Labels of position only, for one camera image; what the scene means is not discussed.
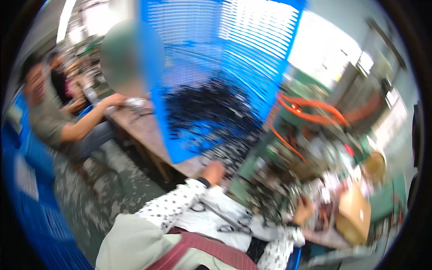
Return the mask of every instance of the black wristband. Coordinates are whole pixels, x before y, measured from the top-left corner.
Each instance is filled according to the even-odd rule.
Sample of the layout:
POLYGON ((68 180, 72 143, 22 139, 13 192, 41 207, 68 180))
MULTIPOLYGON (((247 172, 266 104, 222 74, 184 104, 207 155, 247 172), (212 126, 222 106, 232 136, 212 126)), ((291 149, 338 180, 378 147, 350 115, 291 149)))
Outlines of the black wristband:
POLYGON ((288 222, 286 225, 287 225, 287 226, 294 227, 294 228, 298 228, 298 227, 300 227, 299 225, 295 224, 295 223, 292 222, 292 221, 288 222))
POLYGON ((198 178, 197 178, 197 181, 203 183, 203 184, 206 186, 206 188, 209 188, 209 187, 210 187, 210 183, 209 183, 209 182, 207 181, 207 179, 205 179, 204 177, 198 177, 198 178))

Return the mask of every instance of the pile of black parts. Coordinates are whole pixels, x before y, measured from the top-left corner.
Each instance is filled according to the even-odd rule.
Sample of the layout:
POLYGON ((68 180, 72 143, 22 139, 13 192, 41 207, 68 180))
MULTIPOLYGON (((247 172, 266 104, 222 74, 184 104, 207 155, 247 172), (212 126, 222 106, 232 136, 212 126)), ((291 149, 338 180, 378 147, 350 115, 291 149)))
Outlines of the pile of black parts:
POLYGON ((202 154, 204 164, 222 161, 231 179, 262 132, 246 93, 233 81, 211 78, 197 88, 169 91, 164 100, 170 138, 202 154))

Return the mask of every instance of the jeans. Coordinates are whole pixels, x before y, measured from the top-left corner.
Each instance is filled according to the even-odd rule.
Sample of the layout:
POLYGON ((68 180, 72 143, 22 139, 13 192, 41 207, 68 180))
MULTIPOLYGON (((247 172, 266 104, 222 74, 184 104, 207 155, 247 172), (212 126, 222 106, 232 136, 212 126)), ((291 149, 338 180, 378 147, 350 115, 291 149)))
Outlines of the jeans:
POLYGON ((82 140, 71 143, 66 154, 73 161, 86 160, 92 152, 111 139, 114 139, 112 127, 108 122, 103 122, 95 126, 82 140))

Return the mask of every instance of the cardboard box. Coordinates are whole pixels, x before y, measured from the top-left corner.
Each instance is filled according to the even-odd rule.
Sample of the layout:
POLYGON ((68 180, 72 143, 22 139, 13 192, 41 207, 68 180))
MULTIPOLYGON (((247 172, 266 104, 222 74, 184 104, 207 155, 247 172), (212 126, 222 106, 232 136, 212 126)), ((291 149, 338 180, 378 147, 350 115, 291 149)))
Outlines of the cardboard box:
POLYGON ((339 199, 339 212, 335 217, 336 229, 353 245, 361 245, 368 239, 371 223, 371 205, 354 186, 339 199))

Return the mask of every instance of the blue mesh screen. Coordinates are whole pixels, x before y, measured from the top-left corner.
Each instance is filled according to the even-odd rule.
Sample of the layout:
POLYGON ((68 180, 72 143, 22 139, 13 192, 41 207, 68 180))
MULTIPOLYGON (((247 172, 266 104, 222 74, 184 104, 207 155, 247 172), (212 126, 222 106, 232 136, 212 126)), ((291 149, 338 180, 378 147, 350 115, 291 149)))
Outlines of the blue mesh screen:
POLYGON ((163 94, 222 71, 247 92, 250 105, 265 119, 304 6, 305 0, 142 1, 141 18, 156 29, 165 47, 165 71, 152 100, 173 163, 197 153, 185 147, 187 140, 170 139, 163 94))

